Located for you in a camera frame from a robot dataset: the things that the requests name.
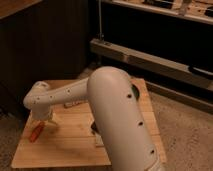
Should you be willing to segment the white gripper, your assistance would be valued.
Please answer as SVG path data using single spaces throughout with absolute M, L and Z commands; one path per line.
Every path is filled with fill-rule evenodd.
M 33 111 L 32 118 L 37 121 L 48 121 L 49 123 L 58 126 L 57 122 L 53 119 L 53 112 L 48 111 L 42 113 L 41 111 Z

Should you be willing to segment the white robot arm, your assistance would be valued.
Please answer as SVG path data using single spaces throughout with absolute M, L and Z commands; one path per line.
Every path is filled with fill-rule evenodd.
M 148 131 L 127 72 L 101 67 L 89 77 L 50 89 L 36 82 L 23 100 L 33 118 L 53 118 L 56 104 L 86 100 L 89 103 L 113 171 L 164 171 Z

